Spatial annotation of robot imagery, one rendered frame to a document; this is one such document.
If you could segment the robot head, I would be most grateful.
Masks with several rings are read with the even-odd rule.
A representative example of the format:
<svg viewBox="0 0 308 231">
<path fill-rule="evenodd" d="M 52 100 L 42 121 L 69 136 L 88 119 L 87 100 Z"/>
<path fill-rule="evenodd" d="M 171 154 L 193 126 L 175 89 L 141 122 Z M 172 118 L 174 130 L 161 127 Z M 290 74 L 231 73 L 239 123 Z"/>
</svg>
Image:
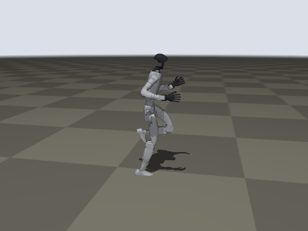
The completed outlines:
<svg viewBox="0 0 308 231">
<path fill-rule="evenodd" d="M 161 66 L 156 66 L 156 67 L 152 70 L 152 71 L 154 71 L 154 72 L 157 71 L 157 70 L 163 69 L 163 67 L 164 67 L 164 62 L 168 60 L 168 58 L 167 58 L 165 55 L 163 55 L 163 54 L 157 54 L 157 55 L 155 55 L 154 59 L 156 59 L 159 63 L 160 63 L 160 62 L 162 63 Z M 158 73 L 160 73 L 160 71 L 159 71 Z"/>
</svg>

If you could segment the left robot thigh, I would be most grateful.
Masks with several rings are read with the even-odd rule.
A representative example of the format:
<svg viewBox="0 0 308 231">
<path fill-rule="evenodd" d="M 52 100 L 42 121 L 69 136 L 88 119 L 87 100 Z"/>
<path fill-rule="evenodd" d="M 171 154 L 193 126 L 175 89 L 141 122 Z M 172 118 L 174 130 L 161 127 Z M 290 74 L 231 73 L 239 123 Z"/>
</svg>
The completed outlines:
<svg viewBox="0 0 308 231">
<path fill-rule="evenodd" d="M 163 122 L 167 123 L 165 126 L 165 130 L 166 132 L 172 132 L 173 131 L 173 124 L 172 121 L 170 119 L 170 117 L 168 116 L 168 114 L 165 112 L 164 109 L 162 109 L 160 106 L 158 106 L 157 104 L 155 104 L 155 111 L 156 115 L 158 118 L 160 118 Z"/>
</svg>

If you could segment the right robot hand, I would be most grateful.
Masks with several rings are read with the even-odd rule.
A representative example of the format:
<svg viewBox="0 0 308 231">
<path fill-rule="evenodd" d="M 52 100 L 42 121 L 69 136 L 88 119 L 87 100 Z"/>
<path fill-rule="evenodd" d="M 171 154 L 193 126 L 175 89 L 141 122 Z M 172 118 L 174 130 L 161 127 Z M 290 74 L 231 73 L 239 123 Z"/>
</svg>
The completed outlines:
<svg viewBox="0 0 308 231">
<path fill-rule="evenodd" d="M 175 100 L 180 100 L 180 99 L 177 99 L 177 98 L 181 98 L 180 96 L 176 96 L 176 95 L 180 95 L 180 94 L 173 94 L 173 93 L 176 93 L 176 91 L 168 94 L 168 95 L 164 95 L 165 96 L 165 100 L 162 100 L 162 101 L 170 101 L 170 102 L 179 102 L 179 101 L 175 101 Z"/>
</svg>

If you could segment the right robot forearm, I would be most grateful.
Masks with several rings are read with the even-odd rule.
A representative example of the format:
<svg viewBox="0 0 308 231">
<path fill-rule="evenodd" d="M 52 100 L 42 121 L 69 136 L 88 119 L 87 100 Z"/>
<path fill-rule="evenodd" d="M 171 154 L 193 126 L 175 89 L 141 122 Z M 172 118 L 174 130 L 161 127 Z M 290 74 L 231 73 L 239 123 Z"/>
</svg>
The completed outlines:
<svg viewBox="0 0 308 231">
<path fill-rule="evenodd" d="M 142 93 L 143 96 L 147 97 L 149 100 L 150 99 L 152 99 L 152 100 L 156 99 L 157 101 L 165 100 L 165 96 L 164 95 L 156 95 L 156 94 L 153 94 L 153 93 L 148 92 L 146 90 L 143 90 L 141 93 Z"/>
</svg>

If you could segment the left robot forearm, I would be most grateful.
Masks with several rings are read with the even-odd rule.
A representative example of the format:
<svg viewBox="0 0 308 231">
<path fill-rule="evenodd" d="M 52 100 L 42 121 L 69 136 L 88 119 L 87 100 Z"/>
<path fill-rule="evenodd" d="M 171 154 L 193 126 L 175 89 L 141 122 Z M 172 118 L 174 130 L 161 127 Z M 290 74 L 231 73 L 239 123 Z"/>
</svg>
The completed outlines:
<svg viewBox="0 0 308 231">
<path fill-rule="evenodd" d="M 160 86 L 160 88 L 159 88 L 159 91 L 169 91 L 170 89 L 172 89 L 173 88 L 173 86 L 172 86 L 172 84 L 171 85 L 166 85 L 166 86 Z"/>
</svg>

